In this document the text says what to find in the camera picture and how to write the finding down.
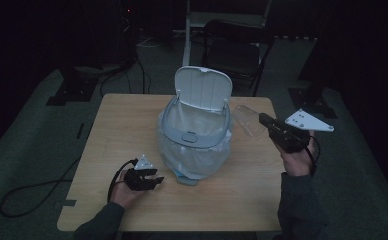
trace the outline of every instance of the trash can lid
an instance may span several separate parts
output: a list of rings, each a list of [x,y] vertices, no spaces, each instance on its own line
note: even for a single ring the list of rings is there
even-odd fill
[[[222,111],[229,104],[232,81],[224,73],[185,66],[176,71],[175,90],[179,101],[192,107]]]

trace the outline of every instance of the hand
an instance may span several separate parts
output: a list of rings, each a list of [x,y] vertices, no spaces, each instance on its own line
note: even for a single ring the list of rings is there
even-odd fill
[[[111,202],[115,202],[125,209],[130,208],[137,199],[145,194],[146,191],[132,191],[124,180],[126,171],[122,171],[119,176],[119,180],[113,187],[113,192],[110,197]]]
[[[312,154],[315,151],[313,143],[313,138],[310,138],[309,145],[307,146],[307,148]],[[274,144],[278,151],[281,153],[284,168],[288,175],[304,176],[309,175],[311,173],[310,170],[313,164],[306,150],[303,149],[301,152],[286,153],[278,144],[276,144],[275,142]]]

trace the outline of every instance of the dark background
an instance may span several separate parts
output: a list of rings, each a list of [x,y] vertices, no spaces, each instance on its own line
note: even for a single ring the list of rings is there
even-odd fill
[[[193,11],[248,11],[240,1],[192,2]],[[130,61],[139,29],[171,45],[185,9],[180,0],[0,2],[0,138],[60,64]],[[319,38],[299,79],[340,91],[388,180],[388,0],[278,0],[267,24],[276,36]]]

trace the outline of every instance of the chair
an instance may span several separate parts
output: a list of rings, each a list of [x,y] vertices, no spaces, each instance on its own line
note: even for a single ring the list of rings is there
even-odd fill
[[[263,26],[218,19],[206,23],[203,33],[202,66],[227,74],[234,83],[247,82],[249,89],[254,85],[255,97],[274,36]]]

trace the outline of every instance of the finger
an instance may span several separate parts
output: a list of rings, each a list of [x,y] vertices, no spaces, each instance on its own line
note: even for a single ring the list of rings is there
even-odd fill
[[[279,153],[281,153],[281,154],[285,153],[284,149],[282,149],[281,146],[279,146],[272,138],[271,138],[271,140],[274,143],[276,149],[278,149]]]
[[[310,135],[310,138],[309,138],[309,145],[308,145],[308,148],[311,152],[314,152],[315,150],[315,139],[314,139],[314,136],[315,136],[315,131],[313,130],[310,130],[309,131],[309,135]]]
[[[122,170],[119,175],[119,181],[123,181],[125,178],[127,170]]]

